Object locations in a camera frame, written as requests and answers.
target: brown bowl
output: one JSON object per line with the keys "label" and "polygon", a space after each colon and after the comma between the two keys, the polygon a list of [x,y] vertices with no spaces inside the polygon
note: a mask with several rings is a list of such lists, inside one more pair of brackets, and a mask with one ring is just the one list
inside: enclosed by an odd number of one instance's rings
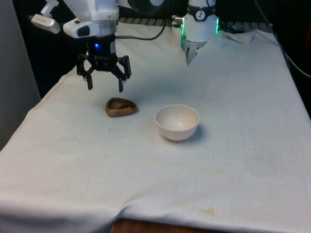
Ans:
{"label": "brown bowl", "polygon": [[131,100],[111,98],[108,100],[105,111],[109,117],[123,117],[136,113],[138,106]]}

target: white tablecloth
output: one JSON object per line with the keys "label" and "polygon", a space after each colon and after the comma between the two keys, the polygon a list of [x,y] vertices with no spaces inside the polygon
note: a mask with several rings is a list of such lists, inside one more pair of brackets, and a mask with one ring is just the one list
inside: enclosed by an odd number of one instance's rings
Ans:
{"label": "white tablecloth", "polygon": [[[119,26],[151,36],[158,27]],[[100,232],[120,217],[229,231],[311,231],[311,122],[280,49],[256,35],[218,35],[186,66],[172,32],[117,41],[132,78],[75,69],[27,116],[0,153],[0,232]],[[109,118],[111,97],[139,106]],[[157,132],[180,103],[201,123],[188,141]]]}

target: robot end effector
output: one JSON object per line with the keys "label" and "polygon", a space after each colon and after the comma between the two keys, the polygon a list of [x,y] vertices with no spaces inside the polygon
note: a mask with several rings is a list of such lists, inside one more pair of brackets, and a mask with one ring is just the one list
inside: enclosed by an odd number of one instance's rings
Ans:
{"label": "robot end effector", "polygon": [[[88,55],[78,57],[77,74],[86,79],[88,89],[93,88],[92,72],[107,71],[119,80],[119,91],[123,91],[123,84],[131,77],[131,66],[128,56],[118,57],[116,54],[115,32],[119,19],[119,6],[132,8],[145,14],[152,14],[159,10],[165,0],[64,0],[65,4],[77,17],[64,24],[63,30],[73,38],[86,38]],[[46,0],[47,4],[41,15],[35,15],[32,23],[52,33],[59,33],[59,24],[50,15],[51,10],[58,5],[57,0]],[[84,61],[91,64],[85,70]],[[117,64],[124,68],[124,73]]]}

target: gray wall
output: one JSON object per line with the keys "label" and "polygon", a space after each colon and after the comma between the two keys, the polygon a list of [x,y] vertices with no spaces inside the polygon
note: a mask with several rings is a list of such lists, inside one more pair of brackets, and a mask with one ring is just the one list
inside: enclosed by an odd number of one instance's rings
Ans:
{"label": "gray wall", "polygon": [[0,0],[0,150],[40,100],[11,0]]}

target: black cable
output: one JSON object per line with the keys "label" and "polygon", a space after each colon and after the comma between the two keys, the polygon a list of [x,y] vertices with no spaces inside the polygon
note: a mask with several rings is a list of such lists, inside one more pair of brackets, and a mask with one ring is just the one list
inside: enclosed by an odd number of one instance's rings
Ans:
{"label": "black cable", "polygon": [[296,67],[296,68],[298,69],[298,71],[299,71],[300,73],[302,73],[304,76],[306,76],[306,77],[308,77],[308,78],[311,79],[311,75],[310,75],[310,74],[307,74],[307,73],[304,72],[301,68],[299,68],[299,66],[297,66],[297,65],[293,62],[293,60],[290,58],[290,56],[285,52],[283,46],[281,45],[280,41],[279,41],[278,38],[277,38],[276,33],[274,32],[273,28],[271,27],[271,25],[270,25],[270,23],[269,23],[269,20],[268,20],[267,16],[266,16],[265,13],[263,12],[263,10],[262,10],[262,8],[260,7],[260,5],[258,4],[257,0],[254,0],[254,3],[255,3],[255,5],[256,5],[257,9],[259,10],[259,12],[260,12],[260,14],[261,14],[263,20],[264,20],[265,23],[267,24],[267,26],[268,26],[270,32],[273,34],[273,36],[275,37],[276,41],[278,42],[278,44],[279,44],[279,46],[280,46],[280,48],[281,48],[283,54],[285,55],[285,57],[292,63],[292,65],[293,65],[294,67]]}
{"label": "black cable", "polygon": [[[167,8],[168,8],[168,13],[170,13],[170,0],[167,0]],[[143,37],[137,37],[137,36],[132,36],[132,35],[117,35],[116,39],[135,39],[135,40],[148,40],[148,41],[155,40],[162,35],[162,33],[165,30],[165,27],[167,26],[167,22],[168,22],[168,20],[165,19],[161,31],[158,33],[158,35],[156,35],[154,37],[143,38]]]}

